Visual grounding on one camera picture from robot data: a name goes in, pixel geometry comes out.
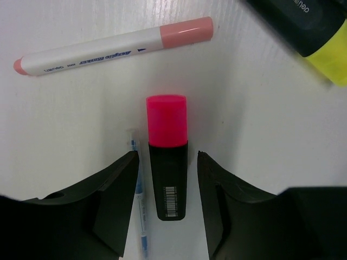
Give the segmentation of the yellow cap black highlighter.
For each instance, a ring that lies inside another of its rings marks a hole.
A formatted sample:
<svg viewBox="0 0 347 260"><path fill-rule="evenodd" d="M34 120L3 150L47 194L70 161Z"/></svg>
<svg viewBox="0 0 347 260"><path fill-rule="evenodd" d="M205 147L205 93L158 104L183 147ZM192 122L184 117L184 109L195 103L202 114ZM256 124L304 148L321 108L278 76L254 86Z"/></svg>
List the yellow cap black highlighter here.
<svg viewBox="0 0 347 260"><path fill-rule="evenodd" d="M346 86L346 1L247 1L293 50Z"/></svg>

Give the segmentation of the pink cap black highlighter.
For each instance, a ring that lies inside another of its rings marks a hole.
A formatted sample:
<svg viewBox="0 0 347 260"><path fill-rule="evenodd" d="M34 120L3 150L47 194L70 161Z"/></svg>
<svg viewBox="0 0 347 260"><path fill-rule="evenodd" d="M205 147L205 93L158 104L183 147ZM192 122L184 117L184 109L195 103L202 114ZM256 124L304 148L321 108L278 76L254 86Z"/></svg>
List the pink cap black highlighter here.
<svg viewBox="0 0 347 260"><path fill-rule="evenodd" d="M152 183L157 216L182 220L188 178L187 99L183 95L146 98Z"/></svg>

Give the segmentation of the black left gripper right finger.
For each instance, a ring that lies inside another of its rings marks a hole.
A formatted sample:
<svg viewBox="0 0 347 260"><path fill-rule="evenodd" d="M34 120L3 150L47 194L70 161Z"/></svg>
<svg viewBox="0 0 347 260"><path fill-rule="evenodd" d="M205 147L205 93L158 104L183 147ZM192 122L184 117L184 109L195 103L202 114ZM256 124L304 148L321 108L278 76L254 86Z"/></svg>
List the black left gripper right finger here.
<svg viewBox="0 0 347 260"><path fill-rule="evenodd" d="M346 259L346 188L274 195L199 152L197 175L210 259Z"/></svg>

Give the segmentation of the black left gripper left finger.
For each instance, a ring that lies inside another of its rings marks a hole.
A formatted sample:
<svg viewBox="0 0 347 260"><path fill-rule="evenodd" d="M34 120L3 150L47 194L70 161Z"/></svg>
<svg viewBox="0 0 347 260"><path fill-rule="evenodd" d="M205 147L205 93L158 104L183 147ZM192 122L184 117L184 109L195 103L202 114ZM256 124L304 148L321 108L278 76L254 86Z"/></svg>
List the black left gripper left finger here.
<svg viewBox="0 0 347 260"><path fill-rule="evenodd" d="M118 259L124 255L139 156L43 199L1 196L1 259Z"/></svg>

